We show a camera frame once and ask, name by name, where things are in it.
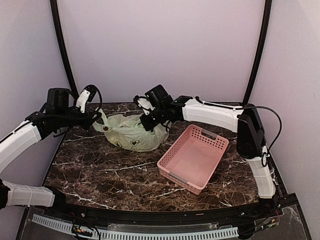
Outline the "light green plastic bag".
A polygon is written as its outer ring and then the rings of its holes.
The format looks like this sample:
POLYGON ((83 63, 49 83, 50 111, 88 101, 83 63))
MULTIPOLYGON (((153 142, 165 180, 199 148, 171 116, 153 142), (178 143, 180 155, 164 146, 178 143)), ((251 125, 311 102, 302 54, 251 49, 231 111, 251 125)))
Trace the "light green plastic bag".
POLYGON ((106 116, 102 109, 102 123, 94 122, 94 130, 103 133, 109 143, 124 150, 150 152, 157 149, 169 137, 169 132, 162 125, 146 131, 140 114, 124 116, 115 114, 106 116))

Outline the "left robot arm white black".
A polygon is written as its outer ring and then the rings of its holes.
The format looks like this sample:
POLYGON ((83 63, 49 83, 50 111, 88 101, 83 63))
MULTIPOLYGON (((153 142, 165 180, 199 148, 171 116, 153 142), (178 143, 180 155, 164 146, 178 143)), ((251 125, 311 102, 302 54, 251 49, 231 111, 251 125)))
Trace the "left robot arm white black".
MULTIPOLYGON (((24 121, 0 141, 0 170, 4 171, 18 156, 27 149, 54 133, 55 137, 63 134, 62 129, 81 127, 89 130, 90 126, 102 117, 97 108, 86 108, 100 91, 95 85, 87 85, 79 96, 67 88, 51 88, 47 100, 39 111, 27 116, 24 121)), ((65 203, 66 197, 54 187, 35 187, 0 181, 0 207, 41 206, 51 208, 60 218, 67 218, 71 213, 65 203)))

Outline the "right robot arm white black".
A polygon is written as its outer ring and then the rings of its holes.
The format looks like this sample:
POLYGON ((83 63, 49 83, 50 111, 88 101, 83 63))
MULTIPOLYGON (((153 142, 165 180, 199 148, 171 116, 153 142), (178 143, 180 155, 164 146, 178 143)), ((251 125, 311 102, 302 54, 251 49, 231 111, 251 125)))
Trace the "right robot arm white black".
POLYGON ((236 134, 237 153, 252 170, 262 201, 255 205, 255 213, 266 217, 275 208, 271 199, 276 193, 273 173, 269 166, 270 147, 258 110, 260 106, 232 106, 202 101, 198 96, 181 95, 173 99, 162 85, 135 96, 134 103, 143 110, 140 121, 146 131, 166 122, 197 122, 229 130, 236 134))

